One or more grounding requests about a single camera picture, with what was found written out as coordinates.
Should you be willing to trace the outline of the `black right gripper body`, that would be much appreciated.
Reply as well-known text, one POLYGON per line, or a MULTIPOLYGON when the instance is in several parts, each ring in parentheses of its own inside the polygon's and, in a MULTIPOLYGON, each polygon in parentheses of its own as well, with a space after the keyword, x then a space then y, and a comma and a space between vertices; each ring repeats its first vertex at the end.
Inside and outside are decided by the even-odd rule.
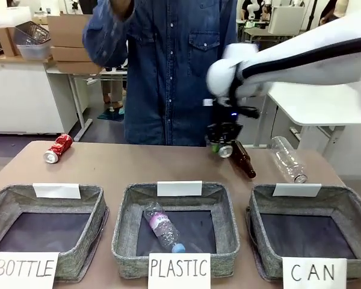
POLYGON ((238 107, 224 106, 217 101, 212 103, 211 124, 207 127, 207 139, 210 143, 231 143, 234 141, 242 125, 238 123, 238 107))

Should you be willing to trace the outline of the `person right hand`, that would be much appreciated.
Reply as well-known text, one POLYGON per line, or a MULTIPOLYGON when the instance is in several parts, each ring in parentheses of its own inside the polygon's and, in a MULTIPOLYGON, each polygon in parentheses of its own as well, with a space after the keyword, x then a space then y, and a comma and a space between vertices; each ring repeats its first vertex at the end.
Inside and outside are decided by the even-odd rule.
POLYGON ((120 20, 129 18, 134 10, 134 0, 110 0, 110 3, 114 14, 120 20))

